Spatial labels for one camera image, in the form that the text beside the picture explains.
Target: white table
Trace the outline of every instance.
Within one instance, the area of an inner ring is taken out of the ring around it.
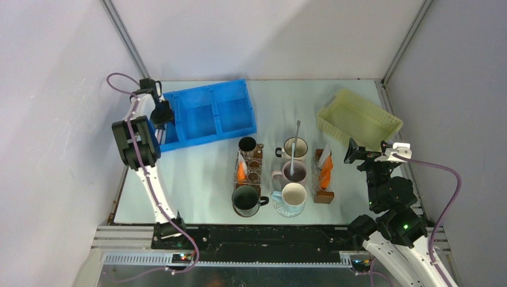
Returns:
[[[174,91],[217,82],[163,82],[163,90]],[[300,137],[309,145],[306,165],[311,173],[311,155],[316,148],[331,144],[334,159],[331,204],[313,203],[311,182],[307,183],[308,200],[301,215],[280,216],[271,202],[250,218],[234,213],[231,204],[234,165],[239,138],[177,149],[162,153],[157,164],[167,188],[167,198],[180,211],[187,224],[348,224],[368,210],[366,173],[354,164],[343,164],[347,148],[317,128],[316,113],[340,88],[348,88],[380,106],[374,80],[283,80],[248,81],[248,90],[257,121],[253,137],[264,144],[262,195],[270,196],[270,174],[284,161],[274,150],[294,136],[296,121],[301,120]],[[399,168],[393,176],[401,176]],[[139,178],[129,170],[121,193],[114,222],[117,224],[152,224],[153,211]]]

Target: cup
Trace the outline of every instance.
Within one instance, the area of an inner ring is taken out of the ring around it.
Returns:
[[[292,156],[292,143],[294,142],[295,137],[287,139],[283,144],[283,148],[276,148],[274,150],[274,154],[276,157],[281,157],[285,159],[291,159]],[[298,138],[298,142],[296,143],[296,150],[294,151],[294,159],[303,161],[306,158],[306,154],[308,153],[308,144],[304,139]]]
[[[282,202],[282,208],[289,213],[300,213],[306,202],[306,190],[301,184],[285,185],[282,191],[273,191],[271,197]]]
[[[242,217],[254,216],[261,206],[269,203],[269,197],[259,196],[250,185],[242,185],[233,192],[233,208]]]
[[[241,152],[241,155],[246,158],[253,158],[256,152],[261,152],[261,149],[264,147],[263,144],[257,145],[257,142],[254,138],[250,136],[246,136],[239,140],[238,148]]]
[[[304,165],[304,163],[295,160],[294,174],[291,176],[291,162],[287,161],[287,163],[283,165],[282,170],[273,171],[273,173],[271,173],[271,177],[273,179],[279,178],[282,188],[284,188],[285,185],[288,185],[291,182],[296,182],[304,186],[307,177],[306,166]]]

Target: mug handle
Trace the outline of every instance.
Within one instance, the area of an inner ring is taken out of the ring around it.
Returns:
[[[276,157],[282,157],[282,148],[275,148],[274,154],[276,155]]]
[[[261,196],[261,206],[267,205],[269,203],[269,197]]]
[[[282,176],[283,175],[282,171],[281,170],[273,171],[273,173],[271,173],[271,178],[274,178],[277,175]]]
[[[271,197],[275,200],[282,201],[282,192],[281,191],[273,191]]]

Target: blue divided tray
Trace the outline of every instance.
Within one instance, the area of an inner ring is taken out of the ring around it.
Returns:
[[[171,103],[176,125],[166,125],[163,152],[257,132],[245,80],[172,91],[164,97]]]

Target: yellow basket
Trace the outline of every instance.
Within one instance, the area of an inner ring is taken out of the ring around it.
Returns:
[[[342,88],[317,113],[317,125],[345,146],[353,138],[371,151],[380,150],[380,142],[388,141],[403,122],[360,95]]]

